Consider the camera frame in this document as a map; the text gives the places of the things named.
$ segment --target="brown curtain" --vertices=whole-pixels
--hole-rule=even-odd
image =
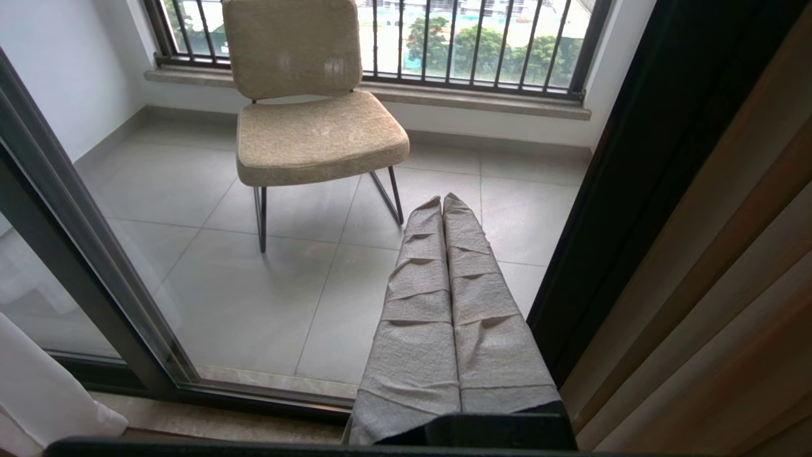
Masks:
[[[812,451],[809,49],[812,7],[562,387],[582,449]]]

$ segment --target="curtain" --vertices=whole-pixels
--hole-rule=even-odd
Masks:
[[[812,8],[561,389],[586,450],[812,450]]]
[[[127,427],[2,313],[0,367],[0,448],[6,452],[36,455],[64,437],[118,436]]]

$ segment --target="baseboard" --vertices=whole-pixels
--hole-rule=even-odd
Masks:
[[[92,161],[94,157],[103,155],[110,148],[117,146],[127,135],[133,133],[147,122],[191,121],[198,124],[235,125],[237,114],[213,111],[195,111],[181,108],[144,107],[125,121],[107,138],[93,147],[79,161]],[[506,153],[520,154],[568,154],[591,156],[590,148],[584,146],[557,145],[552,143],[537,143],[533,141],[520,141],[505,138],[477,137],[474,135],[460,135],[458,133],[426,132],[421,130],[407,130],[412,144],[426,144],[447,146],[465,150],[497,150]]]
[[[182,108],[166,107],[145,107],[144,110],[149,119],[193,121],[203,124],[228,124],[237,125],[236,113],[221,113],[214,111],[185,110]]]
[[[98,158],[103,157],[111,150],[118,147],[125,138],[132,135],[136,130],[144,126],[149,119],[149,107],[143,107],[138,112],[132,116],[130,119],[125,120],[120,126],[117,127],[110,135],[107,135],[98,142],[94,147],[90,148],[90,150],[84,153],[81,157],[79,157],[76,161],[74,161],[73,166],[76,168],[81,168],[88,163],[92,163]]]
[[[584,146],[556,145],[533,141],[509,140],[504,138],[476,137],[457,133],[426,132],[407,130],[412,144],[447,146],[465,150],[496,150],[519,154],[586,154],[591,156],[590,148]]]

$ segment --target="chair backrest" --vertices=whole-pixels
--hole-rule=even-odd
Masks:
[[[245,97],[335,94],[361,81],[353,0],[225,0],[222,13]]]

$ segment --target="metal chair leg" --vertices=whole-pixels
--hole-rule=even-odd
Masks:
[[[372,176],[372,181],[375,182],[375,187],[378,188],[378,192],[381,193],[383,200],[387,203],[389,212],[392,213],[399,225],[403,225],[404,211],[400,206],[400,194],[398,194],[398,184],[395,181],[395,169],[389,167],[389,179],[392,181],[392,192],[395,194],[394,204],[392,203],[391,199],[389,199],[389,194],[387,194],[387,190],[383,188],[383,184],[381,184],[381,180],[378,179],[378,175],[376,175],[375,172],[369,172],[369,175]]]
[[[254,209],[257,213],[257,232],[259,233],[259,251],[265,253],[266,224],[268,211],[268,188],[254,188]]]

